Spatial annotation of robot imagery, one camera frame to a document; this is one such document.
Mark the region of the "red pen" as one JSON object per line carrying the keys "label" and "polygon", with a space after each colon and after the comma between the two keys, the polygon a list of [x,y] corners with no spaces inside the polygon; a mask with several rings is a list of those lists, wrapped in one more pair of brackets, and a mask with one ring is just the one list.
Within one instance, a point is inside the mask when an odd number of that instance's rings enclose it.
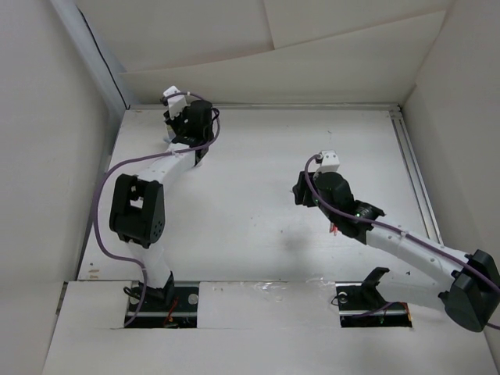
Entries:
{"label": "red pen", "polygon": [[331,223],[329,232],[336,236],[338,234],[338,227],[334,223]]}

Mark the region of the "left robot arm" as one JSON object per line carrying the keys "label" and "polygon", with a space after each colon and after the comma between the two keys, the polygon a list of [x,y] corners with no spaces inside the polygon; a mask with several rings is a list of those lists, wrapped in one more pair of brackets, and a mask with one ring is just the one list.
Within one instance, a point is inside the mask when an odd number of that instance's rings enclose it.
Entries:
{"label": "left robot arm", "polygon": [[133,257],[147,272],[147,300],[156,309],[169,308],[174,299],[167,285],[172,276],[159,243],[166,226],[165,193],[180,176],[197,166],[214,140],[213,124],[218,110],[211,102],[195,100],[171,119],[164,113],[166,124],[174,133],[162,156],[136,175],[121,174],[116,178],[109,228],[127,243]]}

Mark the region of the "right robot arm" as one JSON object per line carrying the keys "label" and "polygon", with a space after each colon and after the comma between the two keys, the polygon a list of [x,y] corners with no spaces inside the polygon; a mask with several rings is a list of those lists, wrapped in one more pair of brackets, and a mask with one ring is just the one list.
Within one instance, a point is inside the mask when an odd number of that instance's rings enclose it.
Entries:
{"label": "right robot arm", "polygon": [[409,282],[387,287],[380,279],[390,270],[378,266],[358,288],[363,302],[358,319],[410,303],[442,311],[465,330],[481,332],[489,326],[499,307],[499,270],[490,254],[455,250],[387,221],[382,209],[355,199],[336,172],[302,170],[292,192],[296,205],[317,208],[341,235],[393,255],[434,282],[430,287]]}

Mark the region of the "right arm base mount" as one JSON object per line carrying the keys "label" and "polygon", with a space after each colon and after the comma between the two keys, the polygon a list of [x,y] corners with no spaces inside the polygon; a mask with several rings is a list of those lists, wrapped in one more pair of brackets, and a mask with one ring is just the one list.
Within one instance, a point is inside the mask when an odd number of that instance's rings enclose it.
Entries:
{"label": "right arm base mount", "polygon": [[390,270],[376,267],[362,281],[335,283],[330,304],[338,308],[342,328],[412,328],[409,308],[403,302],[387,302],[377,286]]}

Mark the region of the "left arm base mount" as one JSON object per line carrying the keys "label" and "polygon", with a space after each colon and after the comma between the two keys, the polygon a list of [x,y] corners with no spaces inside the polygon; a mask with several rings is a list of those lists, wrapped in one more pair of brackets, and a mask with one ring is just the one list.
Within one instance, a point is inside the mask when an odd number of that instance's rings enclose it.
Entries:
{"label": "left arm base mount", "polygon": [[194,329],[198,322],[199,282],[176,282],[170,275],[164,288],[147,287],[139,305],[143,283],[124,287],[127,296],[125,328]]}

